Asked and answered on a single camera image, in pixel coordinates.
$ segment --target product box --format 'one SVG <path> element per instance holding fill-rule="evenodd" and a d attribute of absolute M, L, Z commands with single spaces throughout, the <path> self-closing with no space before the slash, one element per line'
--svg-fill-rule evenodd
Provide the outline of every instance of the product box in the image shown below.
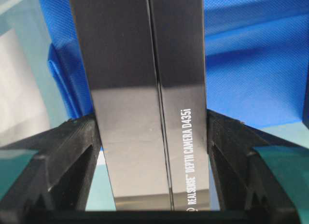
<path fill-rule="evenodd" d="M 117 210 L 170 210 L 148 0 L 70 0 Z"/>
<path fill-rule="evenodd" d="M 208 210 L 203 0 L 149 0 L 175 210 Z"/>
<path fill-rule="evenodd" d="M 70 0 L 117 210 L 208 210 L 203 0 Z"/>

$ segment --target black glossy box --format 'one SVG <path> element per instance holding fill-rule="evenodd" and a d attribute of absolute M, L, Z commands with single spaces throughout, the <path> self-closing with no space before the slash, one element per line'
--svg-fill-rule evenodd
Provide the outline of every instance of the black glossy box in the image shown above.
<path fill-rule="evenodd" d="M 175 210 L 208 210 L 203 0 L 150 0 Z"/>

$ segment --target teal panel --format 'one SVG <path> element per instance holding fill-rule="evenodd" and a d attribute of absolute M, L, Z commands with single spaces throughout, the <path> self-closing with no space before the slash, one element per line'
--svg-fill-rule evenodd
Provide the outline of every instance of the teal panel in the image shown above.
<path fill-rule="evenodd" d="M 301 222 L 309 223 L 309 150 L 285 146 L 255 149 L 294 203 Z"/>
<path fill-rule="evenodd" d="M 0 150 L 0 200 L 37 151 Z"/>

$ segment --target logo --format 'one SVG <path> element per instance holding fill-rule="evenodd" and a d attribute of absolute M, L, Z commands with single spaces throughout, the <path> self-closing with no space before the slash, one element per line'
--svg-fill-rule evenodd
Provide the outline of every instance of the logo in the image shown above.
<path fill-rule="evenodd" d="M 187 211 L 198 211 L 198 210 L 196 210 L 194 208 L 187 208 Z"/>

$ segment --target blue fabric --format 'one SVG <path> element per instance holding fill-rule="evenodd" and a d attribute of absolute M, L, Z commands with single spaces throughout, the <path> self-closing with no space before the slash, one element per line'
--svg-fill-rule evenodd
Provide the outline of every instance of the blue fabric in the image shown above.
<path fill-rule="evenodd" d="M 56 53 L 50 69 L 68 114 L 92 112 L 69 1 L 40 3 Z M 204 0 L 204 9 L 208 108 L 253 127 L 300 121 L 309 0 Z"/>
<path fill-rule="evenodd" d="M 264 127 L 301 120 L 309 0 L 204 0 L 208 108 Z"/>
<path fill-rule="evenodd" d="M 93 112 L 69 0 L 39 0 L 52 39 L 48 66 L 61 92 L 68 116 Z"/>

